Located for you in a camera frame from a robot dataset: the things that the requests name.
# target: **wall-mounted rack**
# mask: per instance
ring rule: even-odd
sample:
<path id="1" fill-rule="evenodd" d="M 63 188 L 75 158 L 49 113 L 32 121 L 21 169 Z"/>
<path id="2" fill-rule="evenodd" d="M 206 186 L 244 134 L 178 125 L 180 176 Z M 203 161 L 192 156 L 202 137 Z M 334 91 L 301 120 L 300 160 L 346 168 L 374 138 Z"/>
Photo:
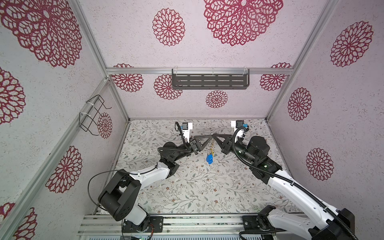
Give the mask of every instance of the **wall-mounted rack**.
<path id="1" fill-rule="evenodd" d="M 241 74 L 217 74 L 212 69 L 210 74 L 182 74 L 179 69 L 172 69 L 173 89 L 247 89 L 249 86 L 249 69 Z"/>
<path id="2" fill-rule="evenodd" d="M 98 108 L 96 108 L 95 107 L 95 105 L 97 104 L 97 102 L 100 102 L 101 103 L 101 105 L 98 107 Z M 94 119 L 95 119 L 95 117 L 97 116 L 97 114 L 99 114 L 99 115 L 101 115 L 101 113 L 99 112 L 100 111 L 100 109 L 101 109 L 101 107 L 104 107 L 105 109 L 111 109 L 112 107 L 110 107 L 110 108 L 107 108 L 105 105 L 104 105 L 104 99 L 100 96 L 100 95 L 95 95 L 94 97 L 92 97 L 91 99 L 89 99 L 86 103 L 88 103 L 88 104 L 90 104 L 90 105 L 92 105 L 92 108 L 91 108 L 91 110 L 92 109 L 95 109 L 96 110 L 96 113 L 95 113 L 95 115 L 92 117 L 89 113 L 91 112 L 91 110 L 89 111 L 89 112 L 87 112 L 87 113 L 84 113 L 84 112 L 80 112 L 79 113 L 79 127 L 82 129 L 82 130 L 84 130 L 85 132 L 90 132 L 92 135 L 94 135 L 94 136 L 98 136 L 99 134 L 93 134 L 92 132 L 91 132 L 91 130 L 89 129 L 90 128 L 90 126 L 91 126 L 91 124 L 94 122 L 95 124 L 96 124 L 96 126 L 97 126 L 97 123 L 94 121 Z M 91 122 L 89 123 L 89 125 L 88 126 L 86 126 L 86 125 L 84 125 L 83 123 L 86 121 L 86 119 L 91 119 Z"/>

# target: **red flower pattern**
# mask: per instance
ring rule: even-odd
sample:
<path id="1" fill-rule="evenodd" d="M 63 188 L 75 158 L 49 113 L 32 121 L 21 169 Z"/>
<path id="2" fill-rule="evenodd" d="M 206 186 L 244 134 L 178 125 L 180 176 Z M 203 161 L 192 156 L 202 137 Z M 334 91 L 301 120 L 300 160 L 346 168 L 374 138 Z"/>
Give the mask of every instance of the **red flower pattern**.
<path id="1" fill-rule="evenodd" d="M 283 0 L 204 0 L 208 29 L 221 43 L 244 45 L 265 33 Z"/>
<path id="2" fill-rule="evenodd" d="M 129 64 L 119 63 L 115 68 L 133 68 Z M 143 78 L 141 74 L 114 74 L 111 75 L 113 82 L 127 92 L 136 92 L 143 87 Z"/>
<path id="3" fill-rule="evenodd" d="M 80 58 L 80 29 L 66 0 L 0 0 L 0 15 L 38 60 L 66 68 Z"/>
<path id="4" fill-rule="evenodd" d="M 168 100 L 178 98 L 183 92 L 183 90 L 173 89 L 172 76 L 169 74 L 163 74 L 156 78 L 153 87 L 155 88 L 157 95 Z"/>
<path id="5" fill-rule="evenodd" d="M 17 228 L 15 234 L 13 235 L 13 240 L 30 240 L 35 235 L 35 229 L 37 227 L 36 221 L 37 214 L 35 213 L 35 208 L 31 207 L 29 214 L 24 217 L 21 225 Z"/>
<path id="6" fill-rule="evenodd" d="M 324 149 L 314 148 L 307 155 L 307 168 L 318 180 L 327 180 L 333 173 L 333 161 Z"/>
<path id="7" fill-rule="evenodd" d="M 205 102 L 211 108 L 220 108 L 227 103 L 227 100 L 228 95 L 224 91 L 214 90 L 207 95 Z"/>
<path id="8" fill-rule="evenodd" d="M 108 113 L 102 113 L 97 120 L 97 130 L 102 138 L 108 138 L 112 133 L 112 120 Z"/>
<path id="9" fill-rule="evenodd" d="M 272 68 L 290 68 L 289 63 L 278 63 L 272 66 Z M 286 79 L 287 75 L 284 74 L 264 74 L 260 79 L 260 86 L 268 91 L 279 89 Z"/>
<path id="10" fill-rule="evenodd" d="M 25 94 L 19 81 L 0 68 L 0 125 L 18 118 L 25 106 Z"/>
<path id="11" fill-rule="evenodd" d="M 165 46 L 174 46 L 184 37 L 183 18 L 173 9 L 163 8 L 158 11 L 152 23 L 153 33 Z"/>
<path id="12" fill-rule="evenodd" d="M 68 191 L 79 179 L 83 167 L 82 162 L 79 150 L 70 146 L 67 154 L 63 156 L 45 186 L 50 192 L 64 193 Z"/>
<path id="13" fill-rule="evenodd" d="M 305 88 L 296 89 L 288 101 L 288 113 L 295 121 L 303 120 L 307 117 L 311 109 L 311 95 Z"/>
<path id="14" fill-rule="evenodd" d="M 348 26 L 336 38 L 331 49 L 331 61 L 338 67 L 348 66 L 363 56 L 372 41 L 372 26 L 360 21 Z"/>
<path id="15" fill-rule="evenodd" d="M 4 221 L 5 217 L 11 211 L 15 203 L 7 202 L 0 207 L 0 223 Z"/>

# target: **keychain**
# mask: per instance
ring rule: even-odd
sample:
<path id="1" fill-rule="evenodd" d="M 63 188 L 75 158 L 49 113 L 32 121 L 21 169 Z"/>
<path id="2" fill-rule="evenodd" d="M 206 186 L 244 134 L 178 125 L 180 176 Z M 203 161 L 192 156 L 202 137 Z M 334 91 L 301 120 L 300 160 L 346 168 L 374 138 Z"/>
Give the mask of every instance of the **keychain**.
<path id="1" fill-rule="evenodd" d="M 208 150 L 207 154 L 207 163 L 211 164 L 214 161 L 214 151 L 213 151 L 213 146 L 214 146 L 214 140 L 212 139 L 211 147 Z"/>

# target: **patterned wall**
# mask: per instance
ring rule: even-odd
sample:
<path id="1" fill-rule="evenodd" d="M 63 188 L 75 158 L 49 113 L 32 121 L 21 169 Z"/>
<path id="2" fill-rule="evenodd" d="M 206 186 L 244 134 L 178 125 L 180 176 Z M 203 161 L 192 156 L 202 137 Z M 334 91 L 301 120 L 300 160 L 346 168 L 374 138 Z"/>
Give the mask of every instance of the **patterned wall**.
<path id="1" fill-rule="evenodd" d="M 291 67 L 324 3 L 80 0 L 111 67 Z M 173 90 L 166 74 L 113 79 L 131 118 L 262 118 L 285 77 L 251 75 L 239 91 Z"/>
<path id="2" fill-rule="evenodd" d="M 0 0 L 0 17 L 1 224 L 103 76 L 65 0 Z M 99 136 L 79 134 L 14 239 L 70 239 L 91 213 L 86 183 L 110 165 L 124 125 L 106 98 L 113 108 L 96 119 Z M 92 185 L 93 197 L 103 180 Z"/>
<path id="3" fill-rule="evenodd" d="M 0 0 L 0 221 L 103 78 L 56 3 Z"/>
<path id="4" fill-rule="evenodd" d="M 102 107 L 101 114 L 91 111 L 90 115 L 96 114 L 95 121 L 99 125 L 93 123 L 90 131 L 79 131 L 36 197 L 30 214 L 16 231 L 16 239 L 54 239 L 57 236 L 72 239 L 83 216 L 95 209 L 86 193 L 88 181 L 96 173 L 111 167 L 125 126 L 110 89 L 106 88 L 101 95 L 105 106 L 110 109 Z M 106 174 L 95 177 L 91 182 L 90 194 L 95 201 L 105 180 Z M 0 207 L 0 220 L 13 206 L 14 202 L 8 202 Z"/>
<path id="5" fill-rule="evenodd" d="M 342 1 L 271 119 L 293 177 L 381 239 L 384 4 Z"/>

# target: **zip tie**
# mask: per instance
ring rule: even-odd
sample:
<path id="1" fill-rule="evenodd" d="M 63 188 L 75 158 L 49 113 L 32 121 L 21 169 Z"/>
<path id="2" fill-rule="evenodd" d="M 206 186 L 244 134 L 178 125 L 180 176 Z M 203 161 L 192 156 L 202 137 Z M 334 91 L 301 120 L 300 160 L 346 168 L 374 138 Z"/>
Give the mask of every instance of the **zip tie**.
<path id="1" fill-rule="evenodd" d="M 83 112 L 81 112 L 81 113 L 83 113 Z M 83 113 L 83 114 L 86 114 L 86 115 L 88 115 L 91 118 L 91 116 L 88 113 Z"/>

